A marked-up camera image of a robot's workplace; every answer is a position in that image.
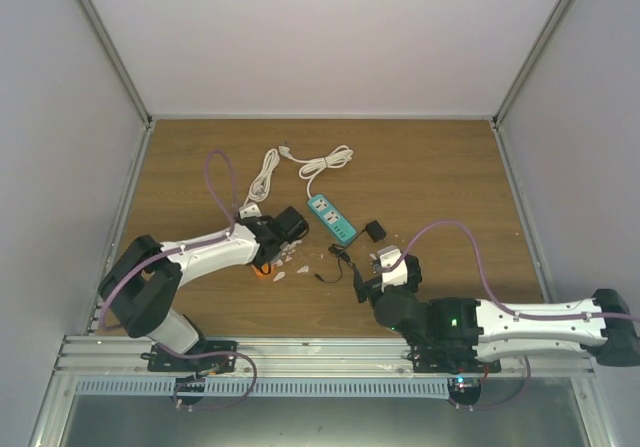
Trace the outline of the orange power strip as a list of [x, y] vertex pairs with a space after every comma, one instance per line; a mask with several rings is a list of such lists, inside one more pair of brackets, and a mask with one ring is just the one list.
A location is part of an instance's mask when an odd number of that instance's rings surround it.
[[263, 264], [260, 267], [252, 265], [252, 269], [258, 278], [268, 278], [273, 272], [271, 264]]

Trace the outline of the teal power strip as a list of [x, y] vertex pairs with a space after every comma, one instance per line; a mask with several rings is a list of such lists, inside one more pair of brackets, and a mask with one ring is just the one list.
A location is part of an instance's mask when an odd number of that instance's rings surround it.
[[307, 204], [339, 245], [346, 246], [356, 238], [356, 229], [324, 195], [311, 197]]

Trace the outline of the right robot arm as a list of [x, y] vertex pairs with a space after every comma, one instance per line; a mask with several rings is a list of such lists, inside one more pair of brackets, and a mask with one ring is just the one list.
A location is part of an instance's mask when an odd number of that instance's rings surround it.
[[499, 304], [488, 299], [417, 299], [422, 272], [414, 256], [399, 268], [384, 267], [399, 251], [373, 262], [376, 277], [354, 275], [356, 298], [368, 303], [376, 322], [399, 334], [415, 371], [499, 371], [508, 357], [567, 355], [592, 357], [606, 367], [636, 367], [639, 336], [627, 304], [613, 289], [556, 304]]

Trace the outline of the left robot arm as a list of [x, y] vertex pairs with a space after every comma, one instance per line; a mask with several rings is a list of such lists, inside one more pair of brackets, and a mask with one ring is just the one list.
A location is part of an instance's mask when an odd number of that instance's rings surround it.
[[303, 238], [308, 222], [295, 208], [279, 215], [236, 217], [218, 232], [183, 241], [136, 238], [99, 284], [103, 310], [111, 311], [131, 338], [147, 337], [185, 371], [198, 369], [210, 352], [201, 331], [173, 309], [180, 288], [235, 266], [268, 274], [283, 249]]

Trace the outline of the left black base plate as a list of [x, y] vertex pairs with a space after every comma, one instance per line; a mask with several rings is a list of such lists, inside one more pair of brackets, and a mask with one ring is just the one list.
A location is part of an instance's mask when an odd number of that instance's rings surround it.
[[236, 352], [238, 343], [232, 340], [206, 340], [195, 353], [215, 353], [206, 358], [180, 358], [154, 345], [140, 358], [147, 362], [149, 372], [176, 373], [174, 394], [182, 405], [195, 406], [204, 399], [205, 378], [210, 374], [226, 374], [235, 371], [234, 356], [220, 355], [220, 352]]

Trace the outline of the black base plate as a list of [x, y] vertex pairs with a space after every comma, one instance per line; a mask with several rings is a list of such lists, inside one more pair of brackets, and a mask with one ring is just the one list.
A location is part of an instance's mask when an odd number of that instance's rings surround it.
[[449, 374], [449, 401], [456, 407], [471, 409], [479, 402], [489, 375], [502, 371], [499, 360], [479, 360], [474, 346], [411, 345], [406, 359], [411, 362], [414, 373]]
[[206, 340], [195, 353], [215, 353], [206, 358], [180, 358], [154, 345], [140, 358], [147, 362], [149, 372], [176, 373], [174, 394], [182, 405], [195, 406], [204, 399], [205, 378], [210, 374], [226, 374], [235, 371], [234, 356], [220, 355], [220, 352], [236, 352], [238, 343], [232, 340]]

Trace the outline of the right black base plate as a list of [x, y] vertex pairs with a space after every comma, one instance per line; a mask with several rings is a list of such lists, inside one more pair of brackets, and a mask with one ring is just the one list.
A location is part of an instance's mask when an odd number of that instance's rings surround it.
[[406, 359], [411, 362], [414, 373], [449, 374], [449, 401], [456, 407], [471, 409], [479, 402], [489, 375], [502, 371], [499, 360], [479, 360], [474, 346], [411, 345]]

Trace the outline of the aluminium front rail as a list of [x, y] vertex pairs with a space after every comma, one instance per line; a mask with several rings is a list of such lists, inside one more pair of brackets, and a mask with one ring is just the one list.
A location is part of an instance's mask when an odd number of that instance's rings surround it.
[[[238, 337], [238, 352], [250, 357], [261, 378], [447, 378], [416, 373], [409, 347], [399, 337]], [[118, 336], [67, 336], [53, 372], [76, 376], [150, 376], [141, 355], [152, 342]]]

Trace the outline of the left aluminium frame post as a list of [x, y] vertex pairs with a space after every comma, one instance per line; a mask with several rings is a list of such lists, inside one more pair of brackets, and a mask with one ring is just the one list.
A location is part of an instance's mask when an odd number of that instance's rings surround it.
[[142, 96], [136, 88], [119, 52], [113, 42], [93, 0], [76, 0], [89, 26], [94, 32], [107, 60], [111, 64], [119, 82], [124, 87], [126, 94], [134, 107], [144, 127], [152, 128], [153, 117], [149, 113]]

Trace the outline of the aluminium frame post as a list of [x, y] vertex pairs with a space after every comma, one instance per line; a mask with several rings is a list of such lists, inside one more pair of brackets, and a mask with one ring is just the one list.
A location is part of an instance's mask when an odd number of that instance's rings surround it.
[[491, 118], [493, 130], [500, 128], [525, 83], [539, 63], [576, 0], [556, 0], [539, 33], [534, 39], [521, 67], [511, 82], [496, 113]]
[[119, 52], [113, 42], [93, 0], [76, 0], [89, 26], [94, 32], [107, 60], [111, 64], [119, 82], [124, 87], [126, 94], [134, 107], [144, 127], [152, 128], [153, 117], [149, 113], [142, 96], [136, 88]]

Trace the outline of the right aluminium frame post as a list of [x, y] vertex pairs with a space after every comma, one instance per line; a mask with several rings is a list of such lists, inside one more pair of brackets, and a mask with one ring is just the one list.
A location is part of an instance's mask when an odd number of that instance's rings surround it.
[[511, 82], [496, 113], [491, 118], [493, 130], [500, 128], [525, 83], [539, 63], [576, 0], [556, 0], [539, 33], [534, 39], [521, 67]]

